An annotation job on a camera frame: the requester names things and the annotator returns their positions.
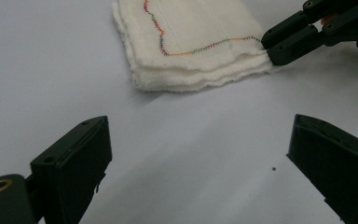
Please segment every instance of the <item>white towel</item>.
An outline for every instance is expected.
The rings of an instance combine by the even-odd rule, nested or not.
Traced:
[[[272,67],[241,0],[117,0],[113,13],[142,91],[198,91]]]

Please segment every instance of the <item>folded towel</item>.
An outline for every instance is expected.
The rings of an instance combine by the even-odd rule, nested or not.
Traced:
[[[117,0],[113,14],[142,91],[198,91],[272,67],[241,0]]]

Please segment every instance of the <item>white background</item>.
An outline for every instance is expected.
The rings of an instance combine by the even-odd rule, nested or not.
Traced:
[[[340,223],[285,154],[295,114],[358,137],[353,43],[222,88],[143,93],[111,1],[0,1],[0,175],[29,175],[62,135],[107,115],[114,160],[81,223]],[[266,29],[303,4],[244,2]]]

